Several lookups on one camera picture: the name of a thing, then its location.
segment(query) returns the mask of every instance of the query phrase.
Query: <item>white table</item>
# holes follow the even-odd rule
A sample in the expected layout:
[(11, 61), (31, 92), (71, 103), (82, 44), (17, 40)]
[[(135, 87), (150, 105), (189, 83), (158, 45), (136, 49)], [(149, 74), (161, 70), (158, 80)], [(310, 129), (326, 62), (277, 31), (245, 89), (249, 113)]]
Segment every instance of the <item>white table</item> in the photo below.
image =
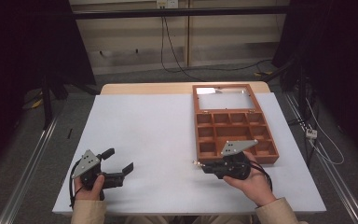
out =
[[(276, 197), (295, 212), (326, 210), (273, 93), (256, 93), (280, 158), (264, 165)], [(122, 188), (105, 189), (108, 215), (250, 214), (255, 205), (242, 192), (192, 164), (196, 156), (191, 94), (119, 94), (97, 96), (71, 168), (53, 212), (71, 215), (70, 170), (87, 149), (110, 147), (116, 154), (102, 162), (107, 173), (134, 162)]]

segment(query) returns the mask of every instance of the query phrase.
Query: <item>human hand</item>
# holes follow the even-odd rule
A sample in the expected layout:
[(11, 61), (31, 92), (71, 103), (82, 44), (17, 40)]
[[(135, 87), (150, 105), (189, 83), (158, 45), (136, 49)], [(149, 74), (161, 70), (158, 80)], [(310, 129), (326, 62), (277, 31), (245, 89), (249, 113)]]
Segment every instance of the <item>human hand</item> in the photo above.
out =
[(100, 192), (103, 189), (104, 176), (99, 175), (95, 180), (94, 187), (92, 190), (86, 190), (83, 188), (83, 184), (81, 183), (80, 176), (75, 178), (75, 192), (76, 200), (92, 200), (92, 201), (100, 201)]
[[(244, 151), (250, 161), (256, 161), (255, 156)], [(248, 178), (239, 180), (225, 175), (223, 179), (232, 187), (240, 189), (246, 197), (255, 202), (258, 206), (264, 206), (276, 200), (269, 187), (266, 177), (260, 171), (252, 168)]]

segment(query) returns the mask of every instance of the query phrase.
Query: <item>wooden tray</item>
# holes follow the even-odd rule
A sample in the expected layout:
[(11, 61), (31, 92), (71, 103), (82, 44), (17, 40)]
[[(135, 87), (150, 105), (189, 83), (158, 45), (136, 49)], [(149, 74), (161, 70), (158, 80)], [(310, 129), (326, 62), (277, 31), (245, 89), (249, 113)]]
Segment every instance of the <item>wooden tray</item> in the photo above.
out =
[(257, 140), (246, 149), (259, 163), (274, 163), (279, 154), (255, 94), (248, 84), (193, 86), (197, 159), (222, 158), (226, 141)]

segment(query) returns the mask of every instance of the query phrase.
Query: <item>sleeve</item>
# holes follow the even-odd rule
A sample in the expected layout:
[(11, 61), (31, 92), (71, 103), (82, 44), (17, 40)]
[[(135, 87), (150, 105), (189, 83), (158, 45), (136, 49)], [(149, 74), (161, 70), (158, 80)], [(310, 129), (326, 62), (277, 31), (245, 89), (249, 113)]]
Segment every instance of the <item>sleeve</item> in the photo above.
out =
[(106, 213), (106, 202), (76, 200), (72, 224), (103, 224)]
[(292, 207), (285, 198), (256, 208), (255, 211), (262, 224), (307, 224), (307, 222), (298, 222)]

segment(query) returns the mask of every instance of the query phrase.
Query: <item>gray carpet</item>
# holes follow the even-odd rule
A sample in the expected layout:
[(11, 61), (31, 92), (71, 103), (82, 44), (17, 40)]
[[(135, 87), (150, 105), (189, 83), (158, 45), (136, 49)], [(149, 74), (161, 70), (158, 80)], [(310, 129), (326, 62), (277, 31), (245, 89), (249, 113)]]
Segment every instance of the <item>gray carpet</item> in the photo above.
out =
[[(232, 69), (245, 65), (247, 64), (209, 66), (208, 68)], [(275, 69), (269, 62), (261, 63), (258, 67), (261, 71)], [(193, 70), (187, 71), (187, 73), (205, 81), (254, 81), (259, 79), (259, 77), (254, 76), (256, 71), (258, 69), (254, 66), (237, 71)], [(163, 70), (97, 76), (96, 80), (98, 85), (94, 88), (98, 90), (106, 83), (197, 81), (194, 78), (187, 77), (183, 73), (168, 73)], [(269, 86), (271, 91), (275, 92), (286, 119), (293, 119), (293, 112), (286, 102), (278, 80), (272, 80)], [(53, 214), (51, 210), (61, 189), (62, 179), (69, 169), (70, 162), (92, 108), (94, 97), (72, 86), (68, 86), (67, 90), (70, 92), (69, 97), (64, 102), (64, 108), (59, 116), (57, 126), (51, 136), (43, 158), (36, 168), (31, 186), (25, 195), (14, 223), (70, 222), (69, 217)], [(62, 102), (53, 100), (52, 103), (57, 107)], [(339, 131), (328, 109), (322, 104), (318, 105), (320, 107), (320, 124), (325, 132), (334, 139), (345, 156), (345, 163), (338, 165), (337, 168), (358, 200), (358, 151), (356, 145), (345, 133)], [(0, 215), (42, 133), (43, 116), (42, 107), (24, 111), (10, 144), (2, 153), (0, 158)], [(291, 130), (301, 152), (304, 154), (304, 133), (298, 125), (291, 126)], [(320, 134), (319, 136), (320, 141), (329, 148), (329, 155), (331, 155), (333, 160), (338, 160), (339, 158), (336, 157), (337, 153), (335, 153), (333, 147), (329, 145), (325, 137)], [(309, 223), (353, 223), (316, 156), (311, 161), (310, 173), (322, 195), (327, 212), (314, 215), (299, 215), (299, 218)], [(113, 223), (115, 221), (117, 220), (114, 218), (108, 218), (106, 223)]]

